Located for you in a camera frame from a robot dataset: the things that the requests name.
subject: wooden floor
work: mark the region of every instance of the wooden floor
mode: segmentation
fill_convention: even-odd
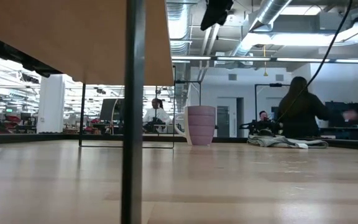
[[[0,224],[119,223],[122,150],[77,145],[0,145]],[[358,224],[358,150],[179,143],[143,163],[143,223]]]

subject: white shirt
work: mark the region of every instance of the white shirt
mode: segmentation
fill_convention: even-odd
[[[159,109],[148,109],[146,112],[146,115],[143,117],[143,122],[150,122],[153,121],[153,118],[156,117],[158,119],[161,119],[163,122],[165,122],[166,124],[169,124],[171,122],[171,118],[169,117],[169,115],[167,114],[167,112],[165,112],[164,109],[159,108]]]

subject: black jacket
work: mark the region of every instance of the black jacket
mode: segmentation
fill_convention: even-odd
[[[307,102],[299,102],[293,106],[302,106],[303,108],[291,116],[284,115],[280,120],[283,123],[283,135],[288,138],[305,138],[318,137],[319,128],[316,122],[316,117],[322,120],[329,120],[331,118],[343,119],[341,115],[332,113],[323,105],[319,98],[312,93],[305,93],[298,101],[305,100]],[[280,104],[278,108],[278,118],[286,108],[282,108]]]

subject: white pillar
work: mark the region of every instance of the white pillar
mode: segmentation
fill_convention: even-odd
[[[63,75],[42,77],[37,133],[63,131],[65,79]]]

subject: gray cloth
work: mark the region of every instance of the gray cloth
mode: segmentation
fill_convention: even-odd
[[[328,143],[322,140],[302,141],[285,136],[248,136],[248,143],[262,147],[290,147],[298,149],[325,149]]]

